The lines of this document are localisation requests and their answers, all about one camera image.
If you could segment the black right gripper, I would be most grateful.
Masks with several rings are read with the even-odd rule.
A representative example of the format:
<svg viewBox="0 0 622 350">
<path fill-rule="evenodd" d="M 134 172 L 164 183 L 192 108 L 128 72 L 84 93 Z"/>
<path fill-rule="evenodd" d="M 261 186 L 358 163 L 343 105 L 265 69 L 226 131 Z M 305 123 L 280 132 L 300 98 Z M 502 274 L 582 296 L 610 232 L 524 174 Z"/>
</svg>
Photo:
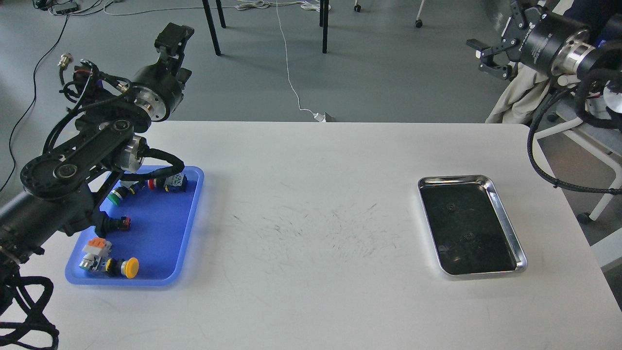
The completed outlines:
<svg viewBox="0 0 622 350">
<path fill-rule="evenodd" d="M 513 80 L 515 65 L 501 66 L 495 56 L 510 51 L 511 62 L 522 63 L 549 77 L 570 74 L 583 77 L 596 64 L 596 48 L 589 44 L 589 27 L 572 18 L 545 10 L 538 0 L 510 0 L 507 33 L 497 46 L 475 38 L 465 44 L 476 51 L 479 70 L 502 80 Z"/>
</svg>

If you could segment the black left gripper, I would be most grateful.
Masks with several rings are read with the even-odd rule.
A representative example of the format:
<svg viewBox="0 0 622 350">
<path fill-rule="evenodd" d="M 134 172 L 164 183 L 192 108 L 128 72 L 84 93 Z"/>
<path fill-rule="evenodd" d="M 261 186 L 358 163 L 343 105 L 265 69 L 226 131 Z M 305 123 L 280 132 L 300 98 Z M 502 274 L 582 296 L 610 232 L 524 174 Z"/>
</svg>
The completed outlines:
<svg viewBox="0 0 622 350">
<path fill-rule="evenodd" d="M 131 79 L 134 104 L 144 109 L 152 122 L 167 120 L 184 98 L 182 91 L 192 71 L 181 66 L 185 46 L 194 33 L 193 27 L 169 22 L 154 42 L 158 63 L 142 67 Z"/>
</svg>

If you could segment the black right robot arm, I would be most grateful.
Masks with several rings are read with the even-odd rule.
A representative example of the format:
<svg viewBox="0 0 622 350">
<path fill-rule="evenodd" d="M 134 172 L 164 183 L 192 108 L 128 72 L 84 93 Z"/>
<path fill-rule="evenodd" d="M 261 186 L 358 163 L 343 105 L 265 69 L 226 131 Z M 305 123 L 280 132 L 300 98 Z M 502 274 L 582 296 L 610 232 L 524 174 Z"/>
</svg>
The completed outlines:
<svg viewBox="0 0 622 350">
<path fill-rule="evenodd" d="M 555 14 L 533 0 L 511 0 L 511 15 L 501 42 L 489 46 L 475 38 L 466 44 L 475 49 L 480 70 L 498 78 L 509 77 L 510 66 L 496 64 L 506 53 L 509 61 L 524 64 L 547 78 L 576 75 L 573 110 L 577 118 L 595 128 L 621 130 L 621 109 L 606 103 L 608 117 L 596 117 L 585 104 L 595 87 L 621 92 L 621 2 L 575 0 L 568 11 Z"/>
</svg>

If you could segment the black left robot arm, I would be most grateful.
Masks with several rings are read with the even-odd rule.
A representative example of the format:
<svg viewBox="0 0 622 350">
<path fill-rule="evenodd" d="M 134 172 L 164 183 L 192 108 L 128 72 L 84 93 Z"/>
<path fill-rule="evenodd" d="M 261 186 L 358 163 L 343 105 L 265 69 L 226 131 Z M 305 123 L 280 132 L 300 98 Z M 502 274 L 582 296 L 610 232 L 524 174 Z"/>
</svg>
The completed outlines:
<svg viewBox="0 0 622 350">
<path fill-rule="evenodd" d="M 47 277 L 23 277 L 20 265 L 44 254 L 43 244 L 55 233 L 68 236 L 95 228 L 105 238 L 126 230 L 130 220 L 110 218 L 100 204 L 118 181 L 147 181 L 175 175 L 184 162 L 151 148 L 141 136 L 151 123 L 162 122 L 183 100 L 191 71 L 182 67 L 184 49 L 194 33 L 169 23 L 154 47 L 158 60 L 127 79 L 105 73 L 81 60 L 73 80 L 61 93 L 74 103 L 54 126 L 39 157 L 20 171 L 23 191 L 1 208 L 1 310 L 15 301 L 25 313 L 20 323 L 2 322 L 1 345 L 32 345 L 29 332 L 47 333 L 58 348 L 58 329 L 44 316 L 53 292 Z"/>
</svg>

